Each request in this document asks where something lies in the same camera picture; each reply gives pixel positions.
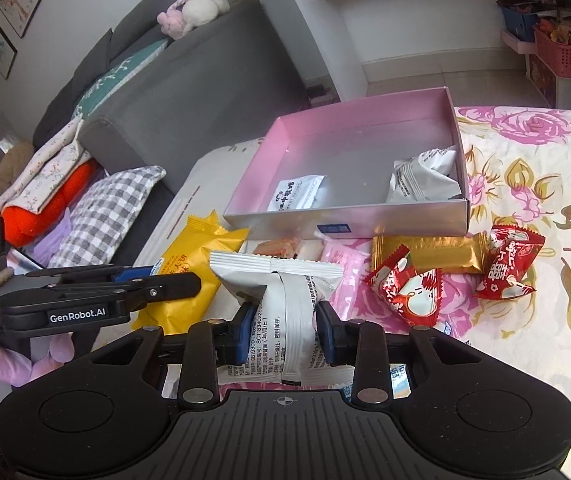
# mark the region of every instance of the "floor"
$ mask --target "floor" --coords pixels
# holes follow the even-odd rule
[[[401,77],[370,83],[368,95],[447,86],[455,106],[528,106],[548,108],[520,70],[478,70]]]

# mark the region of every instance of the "blue basket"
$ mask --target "blue basket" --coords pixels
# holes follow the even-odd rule
[[[539,23],[539,16],[536,14],[522,14],[507,7],[501,7],[501,10],[503,11],[507,30],[521,41],[534,43],[533,26]]]

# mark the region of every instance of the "white plush toy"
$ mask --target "white plush toy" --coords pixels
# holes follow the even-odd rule
[[[227,0],[177,0],[157,16],[162,32],[173,40],[230,10]]]

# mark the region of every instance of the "checkered pillow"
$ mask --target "checkered pillow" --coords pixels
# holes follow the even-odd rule
[[[72,231],[48,267],[107,264],[166,172],[159,166],[126,170],[90,187],[70,213]]]

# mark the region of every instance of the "metal screw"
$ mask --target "metal screw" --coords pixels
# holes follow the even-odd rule
[[[203,404],[213,397],[213,393],[205,388],[190,388],[183,392],[183,400],[190,404]]]
[[[357,399],[368,404],[381,404],[388,400],[388,394],[380,388],[365,388],[357,394]]]

